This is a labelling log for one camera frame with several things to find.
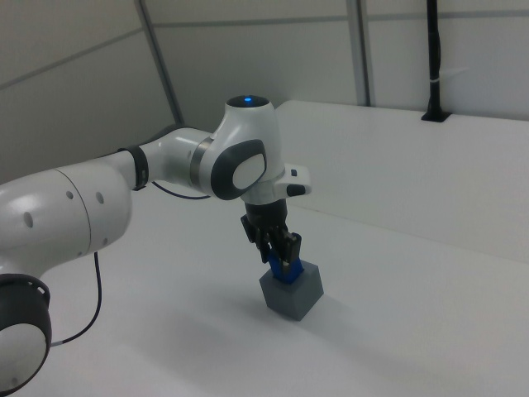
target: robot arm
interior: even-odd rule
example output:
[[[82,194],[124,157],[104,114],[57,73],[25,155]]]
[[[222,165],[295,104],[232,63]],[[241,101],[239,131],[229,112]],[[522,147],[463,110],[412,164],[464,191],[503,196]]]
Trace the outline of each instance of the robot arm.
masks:
[[[285,199],[308,194],[308,170],[281,157],[277,118],[264,98],[226,104],[213,133],[182,128],[142,146],[0,186],[0,396],[25,385],[51,343],[49,268],[112,244],[131,218],[131,190],[152,180],[223,200],[241,197],[246,234],[263,262],[288,272],[301,237],[286,228]]]

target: black joint ring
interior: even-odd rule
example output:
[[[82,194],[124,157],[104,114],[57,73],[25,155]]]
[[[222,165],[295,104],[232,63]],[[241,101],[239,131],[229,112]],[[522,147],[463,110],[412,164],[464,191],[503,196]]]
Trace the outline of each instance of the black joint ring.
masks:
[[[147,182],[149,182],[149,163],[147,156],[139,146],[129,146],[121,148],[119,151],[128,151],[131,153],[136,168],[136,187],[134,190],[143,189]]]
[[[42,289],[42,298],[44,299],[46,306],[50,307],[50,289],[42,281],[33,277],[32,275],[22,275],[22,274],[11,274],[5,273],[0,275],[0,287],[4,285],[30,285],[34,289]]]

